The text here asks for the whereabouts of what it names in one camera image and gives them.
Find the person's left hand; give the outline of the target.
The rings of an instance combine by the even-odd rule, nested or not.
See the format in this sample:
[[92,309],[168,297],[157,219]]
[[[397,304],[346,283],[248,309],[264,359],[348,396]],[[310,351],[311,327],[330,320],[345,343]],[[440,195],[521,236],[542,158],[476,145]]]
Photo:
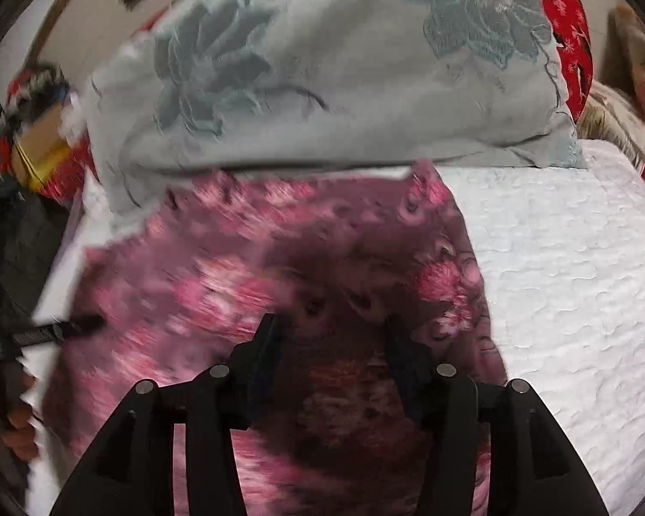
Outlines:
[[[21,393],[29,391],[37,378],[29,373],[21,373]],[[36,444],[36,429],[32,424],[33,407],[30,403],[19,398],[16,405],[8,414],[9,429],[2,434],[4,445],[25,462],[31,462],[39,457]]]

